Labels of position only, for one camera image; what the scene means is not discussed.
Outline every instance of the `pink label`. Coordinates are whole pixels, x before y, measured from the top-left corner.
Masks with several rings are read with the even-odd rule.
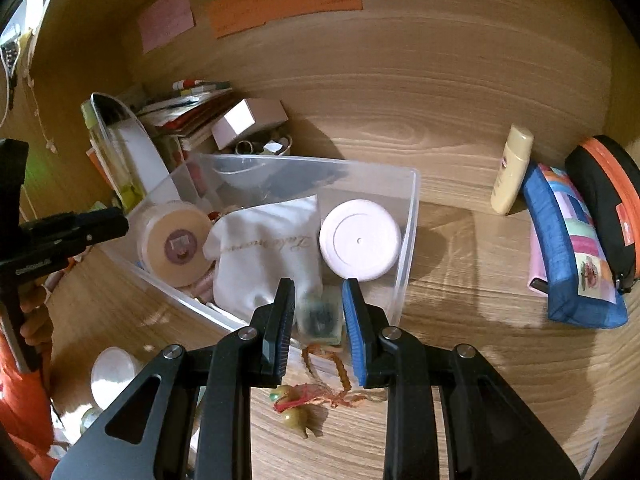
[[[618,220],[620,220],[620,229],[622,229],[622,236],[625,239],[625,247],[629,247],[634,242],[634,232],[631,230],[629,216],[626,214],[626,208],[622,202],[616,206],[616,213],[618,213]]]

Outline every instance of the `pink sticky note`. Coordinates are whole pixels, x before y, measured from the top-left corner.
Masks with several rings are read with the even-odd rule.
[[[169,43],[194,26],[189,0],[158,0],[138,17],[142,53]]]

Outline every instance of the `small white box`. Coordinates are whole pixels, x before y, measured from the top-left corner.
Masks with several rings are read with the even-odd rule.
[[[218,149],[222,150],[255,132],[275,128],[287,119],[280,101],[243,99],[216,121],[211,133]]]

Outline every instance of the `pink round lid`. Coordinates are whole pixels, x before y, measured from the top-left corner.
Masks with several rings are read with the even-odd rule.
[[[398,260],[400,229],[381,205],[349,200],[333,209],[320,229],[320,251],[341,278],[375,280]]]

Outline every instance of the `stack of books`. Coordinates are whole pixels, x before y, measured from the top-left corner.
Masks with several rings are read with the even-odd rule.
[[[230,83],[207,83],[160,96],[136,115],[167,169],[173,171],[191,152],[217,151],[211,135],[212,123],[238,101]]]

